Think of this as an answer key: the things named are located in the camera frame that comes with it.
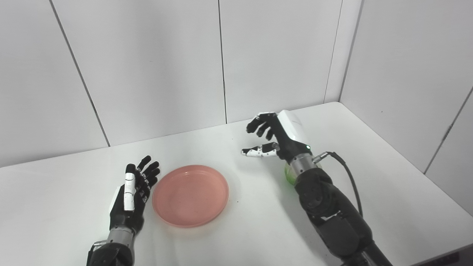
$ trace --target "robotic hand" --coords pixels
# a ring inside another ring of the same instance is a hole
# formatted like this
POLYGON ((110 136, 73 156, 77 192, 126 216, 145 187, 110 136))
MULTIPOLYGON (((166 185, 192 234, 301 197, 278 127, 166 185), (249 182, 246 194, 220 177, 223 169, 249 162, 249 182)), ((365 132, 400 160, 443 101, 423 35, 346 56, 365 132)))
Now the robotic hand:
POLYGON ((125 184, 116 193, 110 212, 110 233, 107 240, 95 242, 87 257, 87 266, 132 266, 133 240, 144 224, 143 212, 153 185, 158 182, 159 163, 151 163, 148 155, 136 167, 129 164, 125 184))
MULTIPOLYGON (((370 227, 349 199, 333 185, 332 179, 316 163, 331 155, 347 170, 345 162, 335 152, 313 156, 301 122, 287 110, 277 113, 259 113, 246 127, 248 133, 256 132, 267 140, 276 142, 250 149, 242 149, 248 157, 278 155, 286 160, 298 175, 294 188, 299 201, 315 230, 330 252, 348 266, 392 266, 373 241, 370 227)), ((354 182, 355 194, 358 196, 354 182)))

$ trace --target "table surface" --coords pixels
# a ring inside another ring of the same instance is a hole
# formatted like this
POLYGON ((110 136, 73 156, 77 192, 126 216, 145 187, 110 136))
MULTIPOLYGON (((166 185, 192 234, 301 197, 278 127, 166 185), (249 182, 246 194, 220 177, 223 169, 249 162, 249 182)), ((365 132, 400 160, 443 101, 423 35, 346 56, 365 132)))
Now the table surface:
MULTIPOLYGON (((473 217, 342 104, 293 112, 314 153, 336 151, 347 162, 365 220, 393 265, 473 243, 473 217)), ((285 180, 284 162, 240 155, 264 141, 246 134, 247 122, 0 168, 0 264, 84 266, 91 244, 108 235, 125 166, 149 154, 161 163, 160 177, 190 164, 217 169, 230 196, 219 217, 191 229, 165 224, 148 204, 136 266, 338 266, 285 180)), ((343 167, 329 158, 322 167, 355 203, 343 167)))

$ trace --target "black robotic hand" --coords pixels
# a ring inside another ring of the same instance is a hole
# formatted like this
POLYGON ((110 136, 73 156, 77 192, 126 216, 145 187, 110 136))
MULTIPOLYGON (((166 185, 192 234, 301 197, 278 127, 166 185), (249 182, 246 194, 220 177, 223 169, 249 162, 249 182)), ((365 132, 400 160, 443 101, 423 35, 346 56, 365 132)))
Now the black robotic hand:
POLYGON ((156 177, 159 173, 159 163, 157 161, 151 163, 145 170, 144 167, 151 161, 151 156, 146 156, 141 160, 138 167, 134 164, 129 164, 126 167, 126 173, 134 175, 134 191, 131 193, 131 200, 133 201, 134 210, 125 210, 124 202, 126 202, 125 186, 120 187, 115 204, 110 212, 110 229, 113 227, 127 227, 133 230, 136 235, 144 224, 143 212, 145 204, 149 199, 151 188, 158 182, 156 177))
POLYGON ((243 155, 248 157, 278 155, 280 159, 286 160, 288 163, 293 161, 297 155, 312 155, 301 122, 289 111, 283 110, 279 114, 274 112, 259 113, 246 127, 248 133, 256 132, 258 137, 262 137, 267 129, 269 130, 266 139, 270 141, 275 136, 278 143, 271 142, 249 149, 242 149, 243 155))
POLYGON ((110 232, 107 240, 92 245, 87 266, 132 266, 133 240, 144 224, 143 212, 153 185, 158 182, 159 163, 151 163, 148 155, 138 167, 129 164, 125 171, 125 184, 115 198, 110 212, 110 232))

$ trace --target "green object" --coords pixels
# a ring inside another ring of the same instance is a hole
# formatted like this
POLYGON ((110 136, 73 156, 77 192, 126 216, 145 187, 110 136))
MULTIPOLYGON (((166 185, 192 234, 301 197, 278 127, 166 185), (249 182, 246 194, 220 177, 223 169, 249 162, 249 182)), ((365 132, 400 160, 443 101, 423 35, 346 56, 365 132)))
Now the green object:
MULTIPOLYGON (((322 168, 320 163, 316 163, 315 165, 319 168, 322 168)), ((296 173, 294 173, 294 170, 288 163, 286 163, 284 166, 284 175, 286 176, 286 180, 289 182, 289 184, 294 185, 296 183, 296 173)))

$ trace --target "black cable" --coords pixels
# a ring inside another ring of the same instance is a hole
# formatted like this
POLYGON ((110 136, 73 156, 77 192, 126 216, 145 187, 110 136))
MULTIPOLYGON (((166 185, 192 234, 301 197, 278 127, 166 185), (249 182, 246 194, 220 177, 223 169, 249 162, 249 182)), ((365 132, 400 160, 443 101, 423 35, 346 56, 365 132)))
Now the black cable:
POLYGON ((363 210, 361 209, 361 200, 359 199, 358 189, 356 188, 355 179, 353 179, 353 175, 351 175, 350 169, 348 169, 348 166, 345 163, 345 161, 336 152, 327 151, 327 153, 330 156, 332 156, 335 160, 337 160, 341 165, 343 165, 343 167, 347 171, 348 177, 350 178, 350 181, 351 181, 351 186, 353 187, 353 192, 355 193, 356 202, 358 205, 358 212, 361 215, 361 217, 363 217, 363 210))

